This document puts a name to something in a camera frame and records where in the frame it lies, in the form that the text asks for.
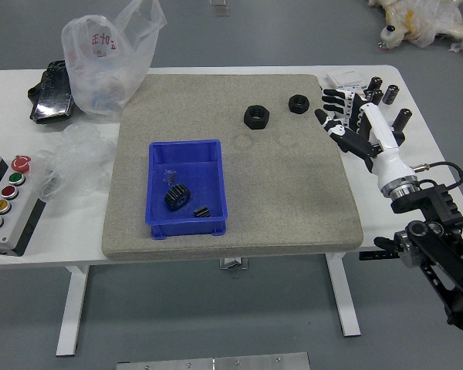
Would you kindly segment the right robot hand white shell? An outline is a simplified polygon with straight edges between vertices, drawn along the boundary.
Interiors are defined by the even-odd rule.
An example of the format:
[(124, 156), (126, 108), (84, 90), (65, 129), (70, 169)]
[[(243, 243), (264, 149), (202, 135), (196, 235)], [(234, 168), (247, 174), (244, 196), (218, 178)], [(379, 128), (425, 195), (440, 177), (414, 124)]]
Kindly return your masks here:
[(417, 190), (416, 173), (400, 158), (399, 144), (377, 105), (341, 89), (323, 89), (322, 101), (323, 108), (315, 111), (319, 123), (343, 152), (364, 161), (384, 197), (396, 200)]

